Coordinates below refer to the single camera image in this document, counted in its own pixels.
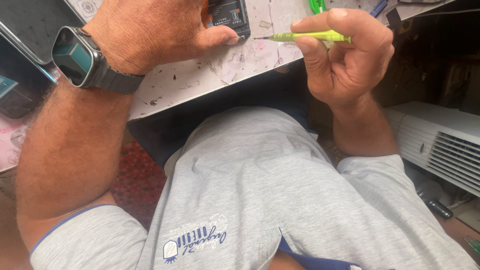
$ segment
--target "man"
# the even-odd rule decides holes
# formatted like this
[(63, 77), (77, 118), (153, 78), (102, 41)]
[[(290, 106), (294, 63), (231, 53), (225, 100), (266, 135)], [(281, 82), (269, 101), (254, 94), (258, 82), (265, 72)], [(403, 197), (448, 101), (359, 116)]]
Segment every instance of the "man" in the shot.
[[(106, 0), (84, 30), (112, 68), (145, 74), (237, 42), (227, 27), (202, 27), (201, 5)], [(279, 110), (228, 110), (190, 135), (148, 233), (108, 190), (133, 94), (62, 80), (31, 126), (18, 165), (18, 225), (34, 268), (476, 269), (416, 195), (370, 95), (393, 54), (392, 33), (346, 9), (291, 26), (328, 29), (353, 44), (327, 51), (302, 36), (297, 45), (309, 89), (332, 109), (336, 143), (353, 157), (335, 169)]]

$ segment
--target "black watch strap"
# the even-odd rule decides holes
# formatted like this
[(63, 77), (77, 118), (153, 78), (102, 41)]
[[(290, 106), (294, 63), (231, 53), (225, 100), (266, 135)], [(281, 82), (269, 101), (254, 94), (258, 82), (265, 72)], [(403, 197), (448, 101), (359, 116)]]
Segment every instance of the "black watch strap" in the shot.
[(136, 76), (121, 73), (112, 69), (105, 56), (100, 58), (100, 66), (91, 86), (107, 89), (110, 91), (129, 94), (137, 90), (140, 83), (145, 78), (144, 75)]

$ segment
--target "grey t-shirt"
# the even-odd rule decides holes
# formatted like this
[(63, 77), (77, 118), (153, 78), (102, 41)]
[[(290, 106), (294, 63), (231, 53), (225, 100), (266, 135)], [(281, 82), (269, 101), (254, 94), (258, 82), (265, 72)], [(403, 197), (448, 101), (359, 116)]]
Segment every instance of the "grey t-shirt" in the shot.
[(122, 209), (92, 208), (33, 251), (35, 269), (267, 269), (293, 252), (363, 269), (477, 269), (416, 195), (398, 155), (335, 169), (287, 114), (228, 110), (189, 137), (150, 232)]

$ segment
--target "red mat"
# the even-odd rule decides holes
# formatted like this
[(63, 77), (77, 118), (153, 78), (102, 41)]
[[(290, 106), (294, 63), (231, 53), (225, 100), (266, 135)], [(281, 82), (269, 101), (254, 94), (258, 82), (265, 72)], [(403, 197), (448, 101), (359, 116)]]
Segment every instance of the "red mat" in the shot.
[(110, 188), (117, 205), (148, 230), (166, 180), (163, 169), (133, 141), (121, 148), (119, 174)]

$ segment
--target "air cooler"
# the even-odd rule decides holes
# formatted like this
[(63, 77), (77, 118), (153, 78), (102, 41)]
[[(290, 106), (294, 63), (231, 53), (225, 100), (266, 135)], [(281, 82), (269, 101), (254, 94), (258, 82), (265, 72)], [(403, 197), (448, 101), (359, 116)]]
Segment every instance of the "air cooler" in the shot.
[(480, 196), (480, 116), (416, 101), (384, 113), (404, 159)]

